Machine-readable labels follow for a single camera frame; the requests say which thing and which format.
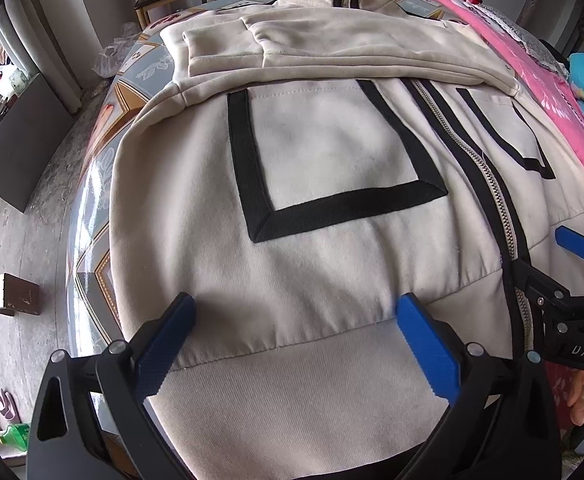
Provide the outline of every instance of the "chair leg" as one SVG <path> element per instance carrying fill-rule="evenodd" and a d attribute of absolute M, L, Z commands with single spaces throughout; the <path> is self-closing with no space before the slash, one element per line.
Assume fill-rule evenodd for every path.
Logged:
<path fill-rule="evenodd" d="M 141 30 L 147 27 L 146 22 L 146 14 L 143 12 L 143 9 L 135 9 L 136 10 L 136 18 L 138 19 L 138 24 L 141 25 Z"/>

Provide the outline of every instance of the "small box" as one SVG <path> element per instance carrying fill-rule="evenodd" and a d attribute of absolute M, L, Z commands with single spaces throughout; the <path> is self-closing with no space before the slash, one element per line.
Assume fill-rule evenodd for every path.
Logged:
<path fill-rule="evenodd" d="M 38 316 L 38 285 L 7 272 L 0 274 L 0 314 L 23 312 Z"/>

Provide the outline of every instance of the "jacket pocket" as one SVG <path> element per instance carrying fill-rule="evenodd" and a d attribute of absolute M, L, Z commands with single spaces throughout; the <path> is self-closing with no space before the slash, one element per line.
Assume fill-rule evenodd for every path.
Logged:
<path fill-rule="evenodd" d="M 456 91 L 489 136 L 518 165 L 527 171 L 536 171 L 546 180 L 555 178 L 534 131 L 512 99 L 481 91 L 470 92 L 467 88 L 457 88 Z"/>

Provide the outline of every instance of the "metal screw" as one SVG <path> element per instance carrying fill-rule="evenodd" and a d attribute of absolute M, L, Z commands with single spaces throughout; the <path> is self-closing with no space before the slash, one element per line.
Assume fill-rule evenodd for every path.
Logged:
<path fill-rule="evenodd" d="M 53 363 L 60 363 L 65 358 L 66 358 L 66 353 L 63 350 L 54 350 L 52 352 L 52 355 L 50 356 L 50 360 Z"/>
<path fill-rule="evenodd" d="M 534 350 L 530 350 L 528 352 L 528 361 L 534 364 L 538 364 L 541 362 L 541 356 Z"/>
<path fill-rule="evenodd" d="M 474 357 L 480 357 L 485 352 L 485 349 L 479 343 L 469 343 L 466 348 L 467 352 Z"/>
<path fill-rule="evenodd" d="M 123 341 L 123 339 L 119 339 L 117 341 L 114 341 L 109 346 L 108 351 L 111 354 L 118 355 L 118 354 L 122 354 L 127 347 L 128 347 L 128 343 L 126 343 L 125 341 Z"/>

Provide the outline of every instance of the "person's hand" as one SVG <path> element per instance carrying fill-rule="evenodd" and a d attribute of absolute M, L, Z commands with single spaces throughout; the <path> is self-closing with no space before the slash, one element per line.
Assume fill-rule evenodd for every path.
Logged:
<path fill-rule="evenodd" d="M 575 370 L 568 394 L 570 419 L 576 426 L 584 424 L 584 370 Z"/>

